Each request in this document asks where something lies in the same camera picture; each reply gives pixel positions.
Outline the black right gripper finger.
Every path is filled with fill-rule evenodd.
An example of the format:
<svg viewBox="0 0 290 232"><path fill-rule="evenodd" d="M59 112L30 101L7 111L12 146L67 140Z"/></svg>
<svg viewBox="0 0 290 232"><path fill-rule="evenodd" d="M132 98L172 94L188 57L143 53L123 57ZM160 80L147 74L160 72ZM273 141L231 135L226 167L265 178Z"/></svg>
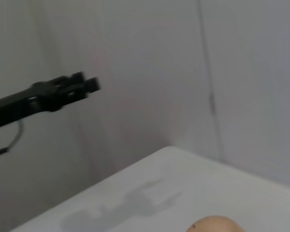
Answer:
<svg viewBox="0 0 290 232"><path fill-rule="evenodd" d="M96 77L83 72L37 82L16 94L0 99L0 127L40 112L55 112L100 90Z"/></svg>

